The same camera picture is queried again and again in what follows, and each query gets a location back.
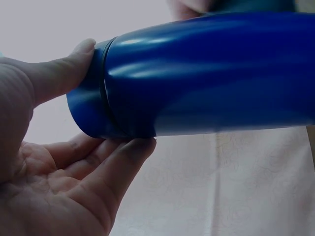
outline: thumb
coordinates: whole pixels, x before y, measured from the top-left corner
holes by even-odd
[[[26,75],[22,79],[28,80],[25,83],[31,85],[30,95],[36,107],[71,91],[81,83],[90,66],[95,44],[95,40],[86,39],[68,57],[49,62],[26,63],[5,58],[0,59],[0,63],[15,66]]]

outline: palm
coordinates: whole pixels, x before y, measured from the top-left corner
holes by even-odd
[[[108,159],[115,169],[112,156],[123,155],[119,146],[119,141],[85,135],[47,146],[23,143],[13,178],[1,186],[2,215],[12,216],[8,224],[20,224],[29,235],[108,235],[122,198],[119,192],[127,187],[107,182],[100,163]]]

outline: white fabric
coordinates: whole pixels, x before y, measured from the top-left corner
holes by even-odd
[[[313,236],[304,127],[159,138],[112,236]]]
[[[0,49],[25,61],[171,20],[160,0],[11,0],[0,9]],[[61,97],[36,109],[26,140],[78,132]],[[158,138],[111,236],[312,236],[314,190],[304,127]]]

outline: fingernail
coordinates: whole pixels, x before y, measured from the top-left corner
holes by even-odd
[[[79,43],[71,54],[74,53],[89,53],[94,49],[94,46],[96,44],[96,41],[92,38],[88,38],[86,40],[83,40],[81,43]]]
[[[128,148],[135,153],[142,153],[152,145],[152,139],[134,139],[128,144]]]

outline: blue water bottle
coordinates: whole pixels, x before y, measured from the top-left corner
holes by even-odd
[[[315,123],[315,14],[226,13],[96,45],[67,95],[92,137],[145,138]]]

